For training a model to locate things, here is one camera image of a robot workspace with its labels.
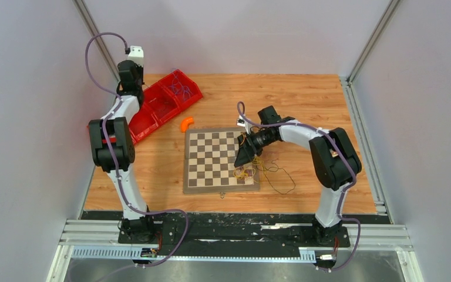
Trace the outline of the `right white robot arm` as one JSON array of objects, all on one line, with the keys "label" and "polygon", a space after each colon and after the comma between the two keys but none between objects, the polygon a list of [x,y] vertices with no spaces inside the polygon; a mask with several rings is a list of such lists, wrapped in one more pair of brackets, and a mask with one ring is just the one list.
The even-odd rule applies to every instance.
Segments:
[{"label": "right white robot arm", "polygon": [[310,151],[316,177],[322,185],[312,237],[317,244],[327,245],[342,226],[341,209],[346,193],[362,170],[347,132],[341,127],[326,130],[293,117],[281,117],[273,106],[258,112],[259,123],[246,117],[243,102],[237,103],[237,110],[237,124],[246,132],[238,137],[235,167],[253,162],[261,156],[264,147],[274,142],[288,142]]}]

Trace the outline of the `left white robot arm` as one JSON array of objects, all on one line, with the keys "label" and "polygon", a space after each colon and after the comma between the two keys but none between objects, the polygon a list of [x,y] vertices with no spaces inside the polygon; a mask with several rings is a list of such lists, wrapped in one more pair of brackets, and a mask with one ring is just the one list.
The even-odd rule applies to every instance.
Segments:
[{"label": "left white robot arm", "polygon": [[112,180],[123,208],[119,224],[120,243],[149,243],[156,227],[149,217],[133,169],[136,153],[129,123],[143,103],[143,68],[125,60],[117,65],[120,81],[116,103],[101,119],[88,124],[94,164]]}]

